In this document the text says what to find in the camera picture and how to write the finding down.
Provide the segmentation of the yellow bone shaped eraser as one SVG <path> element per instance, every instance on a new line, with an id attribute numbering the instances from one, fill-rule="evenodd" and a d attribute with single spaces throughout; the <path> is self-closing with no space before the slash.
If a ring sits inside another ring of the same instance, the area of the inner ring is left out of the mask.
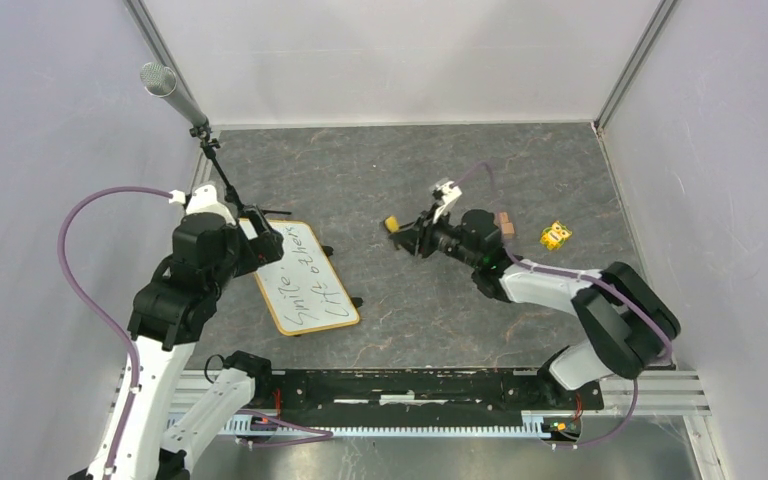
<path id="1" fill-rule="evenodd" d="M 400 229 L 399 222 L 395 216 L 389 216 L 383 221 L 383 227 L 389 233 L 395 233 Z"/>

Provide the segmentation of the yellow framed whiteboard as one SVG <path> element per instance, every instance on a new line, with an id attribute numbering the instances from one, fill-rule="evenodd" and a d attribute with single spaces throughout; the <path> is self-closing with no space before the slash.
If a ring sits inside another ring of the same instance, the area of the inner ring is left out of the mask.
<path id="1" fill-rule="evenodd" d="M 279 332 L 299 336 L 357 324 L 358 308 L 312 228 L 294 220 L 270 225 L 283 236 L 284 255 L 254 278 Z"/>

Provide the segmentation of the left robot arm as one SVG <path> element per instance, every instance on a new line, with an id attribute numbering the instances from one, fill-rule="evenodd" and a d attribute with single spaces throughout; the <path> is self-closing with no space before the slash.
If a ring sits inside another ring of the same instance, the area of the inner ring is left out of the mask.
<path id="1" fill-rule="evenodd" d="M 236 351 L 184 416 L 167 424 L 180 376 L 227 284 L 283 256 L 282 236 L 258 207 L 242 217 L 255 236 L 222 204 L 188 208 L 173 232 L 172 253 L 134 297 L 113 417 L 95 458 L 74 478 L 187 479 L 232 416 L 272 399 L 270 361 Z"/>

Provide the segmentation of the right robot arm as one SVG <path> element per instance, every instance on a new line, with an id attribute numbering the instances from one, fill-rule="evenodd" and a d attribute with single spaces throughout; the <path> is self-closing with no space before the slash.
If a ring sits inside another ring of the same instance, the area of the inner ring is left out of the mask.
<path id="1" fill-rule="evenodd" d="M 383 226 L 390 241 L 411 255 L 440 252 L 469 266 L 477 289 L 490 299 L 538 305 L 579 321 L 585 340 L 561 349 L 539 370 L 538 396 L 551 408 L 566 406 L 591 381 L 637 378 L 653 362 L 670 358 L 681 332 L 679 320 L 626 263 L 575 270 L 510 253 L 514 229 L 505 215 L 472 209 L 453 224 L 449 215 L 425 211 L 411 223 L 389 217 Z"/>

